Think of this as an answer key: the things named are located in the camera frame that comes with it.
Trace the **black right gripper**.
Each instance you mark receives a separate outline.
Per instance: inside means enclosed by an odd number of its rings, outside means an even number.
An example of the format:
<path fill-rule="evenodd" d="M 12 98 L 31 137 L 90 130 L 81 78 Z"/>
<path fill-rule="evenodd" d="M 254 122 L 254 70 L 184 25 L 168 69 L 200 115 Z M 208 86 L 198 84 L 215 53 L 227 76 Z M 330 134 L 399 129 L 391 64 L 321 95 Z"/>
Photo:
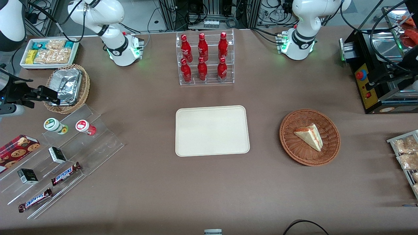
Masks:
<path fill-rule="evenodd" d="M 61 104 L 58 92 L 46 86 L 38 86 L 38 89 L 31 88 L 28 86 L 29 82 L 33 82 L 33 80 L 21 79 L 16 76 L 1 76 L 1 105 L 19 104 L 33 108 L 34 101 L 44 101 L 54 105 Z"/>

